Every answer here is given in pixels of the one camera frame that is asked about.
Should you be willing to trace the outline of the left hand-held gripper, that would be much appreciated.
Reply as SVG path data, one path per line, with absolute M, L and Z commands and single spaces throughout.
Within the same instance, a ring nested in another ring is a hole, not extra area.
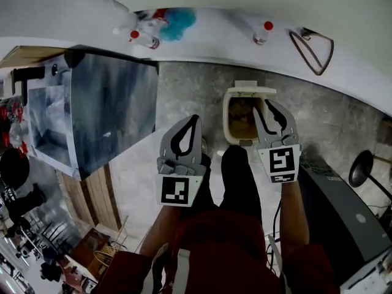
M 182 150 L 180 143 L 188 132 L 188 146 Z M 202 121 L 199 115 L 178 121 L 164 134 L 160 156 L 154 179 L 157 203 L 191 207 L 206 173 L 206 167 L 199 164 L 202 158 Z

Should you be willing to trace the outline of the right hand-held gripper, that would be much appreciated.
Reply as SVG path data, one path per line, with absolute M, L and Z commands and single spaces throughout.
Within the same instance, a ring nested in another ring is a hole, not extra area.
M 253 108 L 258 140 L 266 145 L 258 146 L 257 152 L 271 183 L 291 183 L 298 177 L 301 145 L 294 116 L 274 100 L 265 100 L 275 122 L 281 127 L 280 137 L 269 130 L 266 120 L 258 107 Z

